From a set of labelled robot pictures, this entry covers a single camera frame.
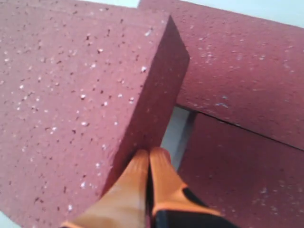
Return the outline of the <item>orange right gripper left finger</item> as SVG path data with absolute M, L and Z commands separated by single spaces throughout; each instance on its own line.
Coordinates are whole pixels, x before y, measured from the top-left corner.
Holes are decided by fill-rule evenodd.
M 144 228 L 149 155 L 138 150 L 128 166 L 95 204 L 62 228 Z

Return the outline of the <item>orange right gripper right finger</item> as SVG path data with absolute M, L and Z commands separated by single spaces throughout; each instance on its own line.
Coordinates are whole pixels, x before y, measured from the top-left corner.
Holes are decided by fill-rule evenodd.
M 189 199 L 188 185 L 176 173 L 167 150 L 150 152 L 155 228 L 222 228 L 220 213 Z

